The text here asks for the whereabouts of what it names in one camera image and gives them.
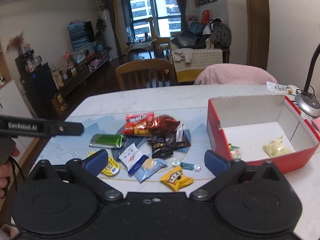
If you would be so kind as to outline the person's left hand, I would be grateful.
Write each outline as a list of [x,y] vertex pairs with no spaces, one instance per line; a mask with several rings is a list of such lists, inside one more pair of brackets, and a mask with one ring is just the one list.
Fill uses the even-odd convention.
[[7,194],[9,177],[12,175],[12,166],[9,163],[0,166],[0,197],[3,199]]

